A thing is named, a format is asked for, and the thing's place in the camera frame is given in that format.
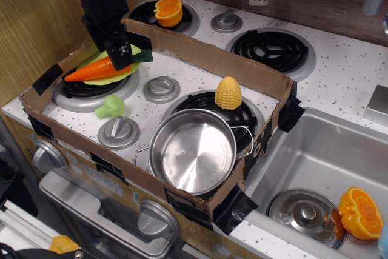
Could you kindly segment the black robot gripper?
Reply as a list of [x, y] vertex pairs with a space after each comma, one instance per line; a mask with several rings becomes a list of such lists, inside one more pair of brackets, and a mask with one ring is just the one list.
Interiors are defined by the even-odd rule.
[[133, 62], [132, 48], [126, 32], [110, 37], [109, 33], [121, 31], [121, 19], [128, 12], [126, 0], [81, 0], [87, 31], [100, 52], [107, 54], [115, 70], [122, 70]]

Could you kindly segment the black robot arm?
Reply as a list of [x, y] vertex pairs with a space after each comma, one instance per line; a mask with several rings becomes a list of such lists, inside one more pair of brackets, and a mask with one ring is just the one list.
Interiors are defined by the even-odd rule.
[[80, 0], [84, 10], [81, 18], [100, 52], [106, 51], [115, 70], [133, 62], [129, 37], [121, 21], [129, 11], [126, 0]]

